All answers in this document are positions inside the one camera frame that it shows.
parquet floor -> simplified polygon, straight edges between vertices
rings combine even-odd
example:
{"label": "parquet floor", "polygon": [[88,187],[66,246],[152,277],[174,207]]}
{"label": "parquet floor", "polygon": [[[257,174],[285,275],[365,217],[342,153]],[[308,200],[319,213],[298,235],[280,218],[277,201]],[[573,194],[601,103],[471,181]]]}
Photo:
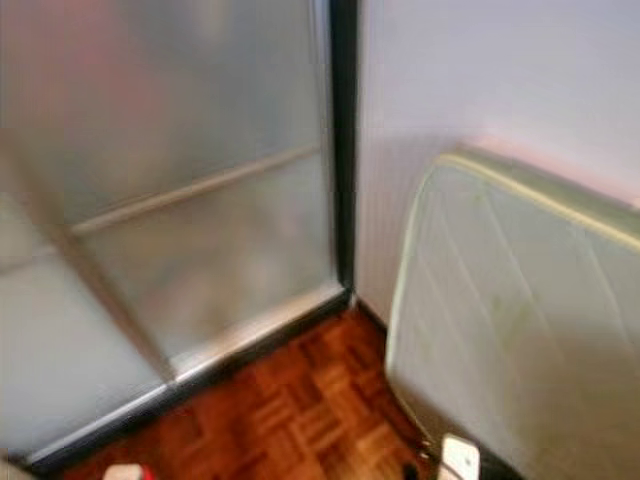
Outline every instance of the parquet floor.
{"label": "parquet floor", "polygon": [[346,311],[64,478],[100,479],[112,463],[144,463],[160,480],[401,479],[402,464],[418,461],[396,431],[419,436],[386,385],[383,356],[381,333]]}

